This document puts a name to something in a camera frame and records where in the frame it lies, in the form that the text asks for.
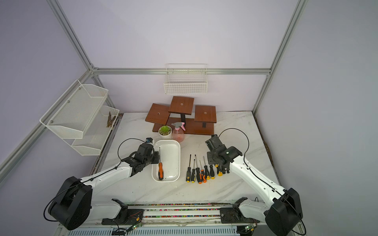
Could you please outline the white plastic storage box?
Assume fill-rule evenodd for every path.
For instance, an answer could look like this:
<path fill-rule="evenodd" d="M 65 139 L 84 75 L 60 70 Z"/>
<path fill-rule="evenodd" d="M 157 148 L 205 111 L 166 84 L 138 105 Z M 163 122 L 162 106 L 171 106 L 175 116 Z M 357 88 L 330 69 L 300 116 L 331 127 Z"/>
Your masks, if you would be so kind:
<path fill-rule="evenodd" d="M 175 140 L 159 140 L 154 144 L 155 151 L 160 155 L 162 163 L 163 179 L 158 177 L 159 166 L 152 164 L 152 178 L 159 183 L 175 182 L 180 177 L 181 146 Z"/>

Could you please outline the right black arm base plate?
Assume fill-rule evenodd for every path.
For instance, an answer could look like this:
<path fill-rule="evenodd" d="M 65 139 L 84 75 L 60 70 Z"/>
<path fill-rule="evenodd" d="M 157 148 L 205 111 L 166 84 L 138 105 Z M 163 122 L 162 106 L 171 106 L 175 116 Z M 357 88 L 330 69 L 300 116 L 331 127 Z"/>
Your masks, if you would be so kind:
<path fill-rule="evenodd" d="M 220 208 L 220 220 L 222 224 L 233 223 L 259 223 L 260 221 L 253 218 L 246 218 L 239 209 L 241 203 L 246 201 L 247 197 L 242 197 L 237 200 L 232 207 Z"/>

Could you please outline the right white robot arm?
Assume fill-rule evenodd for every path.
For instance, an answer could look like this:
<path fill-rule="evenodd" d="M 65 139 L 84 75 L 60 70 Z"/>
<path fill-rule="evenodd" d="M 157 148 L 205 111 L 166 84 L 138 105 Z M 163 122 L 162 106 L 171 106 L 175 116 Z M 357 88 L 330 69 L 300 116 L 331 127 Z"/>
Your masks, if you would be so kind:
<path fill-rule="evenodd" d="M 262 199 L 261 202 L 242 197 L 232 207 L 220 210 L 222 223 L 264 222 L 277 236 L 288 235 L 303 219 L 300 196 L 293 188 L 286 190 L 255 168 L 237 148 L 227 148 L 217 135 L 207 140 L 207 158 L 238 175 Z"/>

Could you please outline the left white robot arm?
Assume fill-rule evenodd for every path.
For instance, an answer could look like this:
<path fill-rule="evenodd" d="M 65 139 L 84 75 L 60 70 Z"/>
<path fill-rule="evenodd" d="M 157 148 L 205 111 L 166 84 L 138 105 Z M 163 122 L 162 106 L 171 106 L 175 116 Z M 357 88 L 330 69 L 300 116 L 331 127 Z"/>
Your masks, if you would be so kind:
<path fill-rule="evenodd" d="M 67 178 L 43 213 L 51 215 L 54 222 L 59 222 L 68 230 L 98 219 L 107 224 L 135 224 L 142 210 L 133 216 L 128 212 L 128 206 L 116 198 L 109 202 L 95 202 L 93 198 L 111 185 L 135 176 L 146 166 L 157 164 L 158 161 L 159 151 L 151 143 L 142 143 L 137 151 L 120 159 L 114 167 L 81 179 Z"/>

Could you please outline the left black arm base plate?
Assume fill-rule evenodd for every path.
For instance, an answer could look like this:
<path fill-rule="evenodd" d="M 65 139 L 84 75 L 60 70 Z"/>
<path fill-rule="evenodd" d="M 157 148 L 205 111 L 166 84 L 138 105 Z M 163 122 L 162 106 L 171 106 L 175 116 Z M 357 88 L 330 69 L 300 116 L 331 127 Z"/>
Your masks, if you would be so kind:
<path fill-rule="evenodd" d="M 112 199 L 113 202 L 117 203 L 121 209 L 115 218 L 105 218 L 102 220 L 102 225 L 136 225 L 141 223 L 144 210 L 143 209 L 129 209 L 129 207 L 124 204 L 119 199 Z"/>

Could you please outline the short stubby black screwdriver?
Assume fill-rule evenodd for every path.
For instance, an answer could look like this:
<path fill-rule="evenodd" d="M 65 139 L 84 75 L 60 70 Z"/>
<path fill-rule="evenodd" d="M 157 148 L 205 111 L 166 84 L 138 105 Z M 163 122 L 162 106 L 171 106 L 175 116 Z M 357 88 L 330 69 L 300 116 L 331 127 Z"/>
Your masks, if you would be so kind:
<path fill-rule="evenodd" d="M 222 169 L 221 169 L 220 166 L 217 167 L 217 174 L 218 174 L 218 176 L 222 176 L 223 175 Z"/>

